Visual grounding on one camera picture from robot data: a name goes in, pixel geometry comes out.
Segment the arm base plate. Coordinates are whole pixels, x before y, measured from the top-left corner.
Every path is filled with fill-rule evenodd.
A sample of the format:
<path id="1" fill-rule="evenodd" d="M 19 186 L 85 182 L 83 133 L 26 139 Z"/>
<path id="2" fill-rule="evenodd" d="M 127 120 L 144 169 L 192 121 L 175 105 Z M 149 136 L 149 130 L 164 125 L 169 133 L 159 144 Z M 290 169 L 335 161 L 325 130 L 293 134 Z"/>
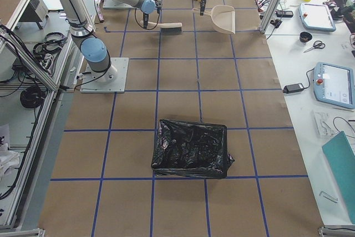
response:
<path id="1" fill-rule="evenodd" d="M 90 66 L 87 64 L 85 69 L 89 72 L 83 78 L 83 85 L 80 86 L 81 93 L 124 93 L 126 85 L 126 77 L 128 72 L 129 58 L 111 58 L 111 67 L 108 72 L 101 78 L 98 73 L 92 73 Z"/>
<path id="2" fill-rule="evenodd" d="M 132 6 L 118 0 L 104 0 L 104 9 L 131 9 Z"/>

